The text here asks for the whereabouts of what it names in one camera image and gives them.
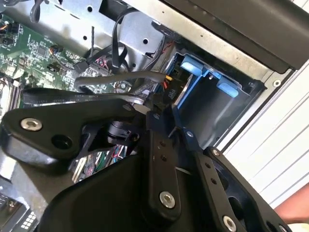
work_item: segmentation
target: microchip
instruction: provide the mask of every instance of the microchip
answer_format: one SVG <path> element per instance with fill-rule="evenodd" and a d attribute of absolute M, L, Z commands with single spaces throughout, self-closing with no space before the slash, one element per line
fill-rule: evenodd
<path fill-rule="evenodd" d="M 39 46 L 37 53 L 44 57 L 46 54 L 46 49 L 44 47 Z"/>

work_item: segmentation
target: blue plastic tab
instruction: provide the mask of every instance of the blue plastic tab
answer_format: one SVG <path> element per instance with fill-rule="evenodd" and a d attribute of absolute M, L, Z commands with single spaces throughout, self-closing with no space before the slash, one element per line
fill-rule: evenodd
<path fill-rule="evenodd" d="M 219 80 L 220 80 L 221 77 L 222 77 L 222 75 L 221 75 L 220 73 L 218 73 L 218 72 L 211 72 L 211 74 L 212 74 L 214 77 L 218 78 Z"/>
<path fill-rule="evenodd" d="M 232 98 L 237 97 L 239 94 L 237 91 L 237 85 L 225 77 L 220 78 L 219 82 L 217 83 L 217 87 Z"/>
<path fill-rule="evenodd" d="M 187 70 L 194 76 L 202 76 L 204 65 L 200 62 L 196 61 L 195 59 L 191 58 L 190 56 L 185 56 L 181 66 L 183 69 Z"/>

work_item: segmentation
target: screw hole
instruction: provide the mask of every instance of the screw hole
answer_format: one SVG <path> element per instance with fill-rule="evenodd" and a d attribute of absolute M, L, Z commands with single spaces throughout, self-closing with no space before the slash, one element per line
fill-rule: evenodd
<path fill-rule="evenodd" d="M 166 146 L 166 144 L 165 144 L 164 141 L 160 141 L 160 145 L 161 145 L 161 146 Z"/>
<path fill-rule="evenodd" d="M 52 144 L 61 150 L 70 149 L 73 145 L 72 140 L 63 134 L 57 134 L 52 137 Z"/>
<path fill-rule="evenodd" d="M 168 160 L 164 155 L 161 156 L 161 159 L 162 159 L 164 162 L 166 162 L 166 161 Z"/>
<path fill-rule="evenodd" d="M 211 178 L 211 181 L 212 181 L 213 184 L 215 184 L 215 185 L 217 184 L 217 181 L 215 179 Z"/>
<path fill-rule="evenodd" d="M 131 141 L 136 142 L 137 140 L 139 140 L 139 138 L 140 138 L 140 135 L 139 135 L 139 134 L 133 134 L 133 135 L 131 136 Z"/>

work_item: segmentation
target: connector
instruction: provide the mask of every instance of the connector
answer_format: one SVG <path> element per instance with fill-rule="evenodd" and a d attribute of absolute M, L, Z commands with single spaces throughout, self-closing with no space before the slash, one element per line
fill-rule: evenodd
<path fill-rule="evenodd" d="M 79 74 L 86 71 L 87 68 L 89 68 L 89 64 L 86 61 L 81 61 L 73 65 L 73 68 L 75 71 Z"/>
<path fill-rule="evenodd" d="M 19 23 L 10 23 L 8 25 L 8 32 L 12 34 L 18 34 L 19 33 Z"/>

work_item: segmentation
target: black plastic bracket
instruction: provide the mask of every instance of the black plastic bracket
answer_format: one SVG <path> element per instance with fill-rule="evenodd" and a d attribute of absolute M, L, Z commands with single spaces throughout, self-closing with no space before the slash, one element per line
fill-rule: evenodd
<path fill-rule="evenodd" d="M 147 132 L 143 139 L 144 178 L 142 212 L 150 224 L 168 225 L 181 214 L 176 176 L 176 153 L 171 140 L 160 133 L 160 119 L 154 112 L 146 115 Z"/>
<path fill-rule="evenodd" d="M 247 231 L 279 232 L 282 226 L 287 232 L 291 232 L 284 221 L 218 149 L 208 147 L 204 150 L 204 154 L 213 161 L 214 166 L 211 165 L 210 169 L 215 167 L 221 176 L 221 182 L 228 183 L 225 187 L 225 199 L 228 199 L 238 221 Z"/>
<path fill-rule="evenodd" d="M 16 160 L 53 173 L 65 172 L 70 162 L 78 156 L 86 125 L 109 127 L 114 121 L 132 123 L 139 112 L 124 100 L 88 101 L 58 104 L 29 109 L 16 109 L 5 114 L 1 123 L 2 151 Z M 25 118 L 35 118 L 42 123 L 38 131 L 21 127 Z M 101 148 L 110 147 L 107 137 L 100 141 Z"/>

